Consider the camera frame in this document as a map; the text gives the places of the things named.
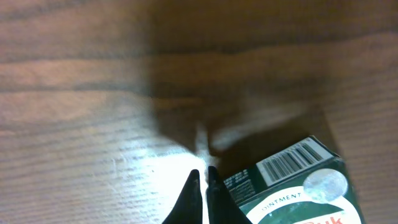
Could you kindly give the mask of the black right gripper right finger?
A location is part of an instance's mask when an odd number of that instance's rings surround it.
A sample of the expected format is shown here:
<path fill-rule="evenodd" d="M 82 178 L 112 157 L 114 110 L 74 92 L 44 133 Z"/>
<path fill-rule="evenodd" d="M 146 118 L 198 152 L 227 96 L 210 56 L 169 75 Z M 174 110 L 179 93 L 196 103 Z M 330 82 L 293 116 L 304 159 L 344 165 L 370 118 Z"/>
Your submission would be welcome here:
<path fill-rule="evenodd" d="M 252 224 L 231 197 L 216 167 L 208 167 L 209 224 Z"/>

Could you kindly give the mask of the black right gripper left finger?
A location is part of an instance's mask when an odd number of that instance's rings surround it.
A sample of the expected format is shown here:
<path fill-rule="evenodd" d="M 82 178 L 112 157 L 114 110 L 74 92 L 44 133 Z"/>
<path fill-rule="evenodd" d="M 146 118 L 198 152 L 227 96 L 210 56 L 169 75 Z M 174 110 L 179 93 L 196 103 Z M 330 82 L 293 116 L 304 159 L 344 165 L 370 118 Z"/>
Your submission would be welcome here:
<path fill-rule="evenodd" d="M 200 173 L 193 169 L 178 199 L 162 224 L 202 224 L 203 200 L 200 189 Z"/>

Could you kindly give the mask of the Zam-Buk ointment tin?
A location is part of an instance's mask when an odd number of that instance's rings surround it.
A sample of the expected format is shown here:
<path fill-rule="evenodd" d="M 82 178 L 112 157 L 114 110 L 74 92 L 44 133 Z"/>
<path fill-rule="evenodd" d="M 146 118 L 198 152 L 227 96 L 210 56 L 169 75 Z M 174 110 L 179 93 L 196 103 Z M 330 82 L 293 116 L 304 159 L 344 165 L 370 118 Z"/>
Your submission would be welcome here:
<path fill-rule="evenodd" d="M 364 224 L 344 160 L 315 136 L 224 180 L 252 224 Z"/>

